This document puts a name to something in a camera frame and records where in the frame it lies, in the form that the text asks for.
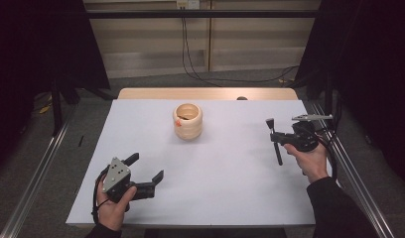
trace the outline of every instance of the metal rail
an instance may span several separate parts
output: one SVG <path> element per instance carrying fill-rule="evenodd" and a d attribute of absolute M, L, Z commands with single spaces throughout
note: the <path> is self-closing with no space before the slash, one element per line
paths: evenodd
<path fill-rule="evenodd" d="M 318 103 L 311 103 L 311 105 L 316 114 L 324 115 L 324 111 Z M 320 121 L 320 123 L 323 127 L 327 126 L 324 121 Z M 326 136 L 328 137 L 328 139 L 330 139 L 332 137 L 332 134 L 328 132 Z M 366 215 L 369 217 L 369 220 L 375 227 L 377 234 L 381 238 L 393 238 L 394 234 L 388 226 L 384 215 L 382 214 L 375 200 L 372 198 L 372 195 L 367 190 L 365 184 L 363 183 L 363 180 L 360 178 L 360 175 L 354 167 L 354 164 L 351 162 L 351 159 L 342 146 L 339 138 L 335 136 L 333 140 L 334 142 L 332 143 L 332 150 L 336 155 L 336 159 L 347 174 L 347 177 L 350 180 L 350 183 L 353 186 L 357 197 L 363 205 Z"/>
<path fill-rule="evenodd" d="M 87 10 L 90 19 L 127 18 L 316 18 L 316 10 Z"/>
<path fill-rule="evenodd" d="M 11 214 L 7 224 L 5 225 L 3 231 L 1 232 L 0 238 L 15 238 L 18 236 L 20 229 L 30 211 L 30 208 L 35 201 L 35 198 L 38 194 L 39 188 L 41 187 L 47 171 L 52 164 L 52 161 L 60 147 L 60 144 L 66 134 L 68 124 L 71 121 L 76 106 L 73 106 L 67 115 L 67 120 L 64 123 L 63 127 L 59 133 L 52 137 L 50 144 L 48 145 L 45 154 L 42 157 L 41 162 L 36 168 L 35 174 L 29 182 L 29 185 L 26 187 L 19 203 Z"/>

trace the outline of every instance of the person's hand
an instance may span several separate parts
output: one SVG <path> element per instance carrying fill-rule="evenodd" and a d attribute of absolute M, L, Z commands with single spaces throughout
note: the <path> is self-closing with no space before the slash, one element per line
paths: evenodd
<path fill-rule="evenodd" d="M 106 226 L 107 228 L 119 231 L 121 229 L 124 213 L 126 206 L 128 205 L 129 201 L 132 200 L 135 193 L 137 192 L 137 187 L 132 186 L 130 187 L 119 200 L 118 203 L 113 201 L 107 200 L 107 194 L 102 192 L 103 189 L 103 180 L 100 181 L 98 185 L 98 193 L 97 193 L 97 204 L 101 204 L 104 202 L 98 209 L 98 221 L 100 224 Z"/>
<path fill-rule="evenodd" d="M 319 144 L 311 152 L 300 152 L 291 144 L 284 145 L 284 148 L 290 155 L 296 157 L 299 167 L 308 177 L 310 183 L 329 176 L 327 173 L 327 150 L 322 144 Z"/>

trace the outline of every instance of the wall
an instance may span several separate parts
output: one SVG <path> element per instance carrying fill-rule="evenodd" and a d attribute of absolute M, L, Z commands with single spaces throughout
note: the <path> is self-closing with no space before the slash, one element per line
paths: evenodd
<path fill-rule="evenodd" d="M 164 0 L 84 0 L 84 4 L 87 10 L 177 8 L 176 1 Z M 320 0 L 202 0 L 201 9 L 316 10 L 319 4 Z M 181 19 L 90 22 L 109 78 L 184 72 Z M 186 19 L 190 57 L 196 71 L 299 64 L 313 23 L 314 19 Z"/>

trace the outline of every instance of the gray floor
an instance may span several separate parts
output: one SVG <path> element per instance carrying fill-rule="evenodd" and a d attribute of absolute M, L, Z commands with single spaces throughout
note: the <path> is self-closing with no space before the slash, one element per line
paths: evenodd
<path fill-rule="evenodd" d="M 281 69 L 224 71 L 201 73 L 202 78 L 233 78 L 243 80 L 262 80 L 280 75 Z M 236 82 L 218 80 L 220 86 L 280 87 L 277 80 L 266 82 Z M 107 91 L 116 95 L 123 87 L 177 87 L 177 86 L 213 86 L 186 74 L 164 76 L 142 76 L 111 80 L 112 89 Z M 298 96 L 306 100 L 305 88 L 297 89 Z M 98 141 L 111 102 L 104 101 L 87 91 L 80 90 L 81 101 L 77 106 L 64 105 L 64 114 L 74 111 L 67 132 L 55 154 L 44 180 L 20 229 L 12 237 L 82 237 L 88 229 L 79 229 L 65 224 L 70 207 L 76 196 L 88 163 Z M 47 97 L 36 102 L 41 107 Z M 11 214 L 22 198 L 28 183 L 41 163 L 41 159 L 51 141 L 53 132 L 52 110 L 44 114 L 32 112 L 32 118 L 16 149 L 9 155 L 0 169 L 0 234 Z M 405 237 L 405 184 L 386 165 L 379 149 L 366 143 L 365 132 L 349 110 L 343 108 L 338 128 L 347 153 L 357 171 L 383 212 L 395 237 Z M 346 174 L 340 170 L 340 182 L 347 193 L 355 197 Z M 287 227 L 289 238 L 312 237 L 313 227 Z M 124 232 L 123 237 L 142 237 L 143 230 Z"/>

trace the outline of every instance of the black curtain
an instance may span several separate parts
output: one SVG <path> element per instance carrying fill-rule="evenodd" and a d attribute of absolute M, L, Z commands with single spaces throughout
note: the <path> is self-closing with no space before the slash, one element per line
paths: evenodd
<path fill-rule="evenodd" d="M 82 1 L 0 0 L 0 164 L 53 80 L 109 88 Z"/>
<path fill-rule="evenodd" d="M 319 67 L 322 76 L 307 81 L 316 97 L 330 73 L 345 105 L 405 180 L 405 0 L 333 0 L 322 8 L 347 12 L 315 22 L 297 80 Z"/>

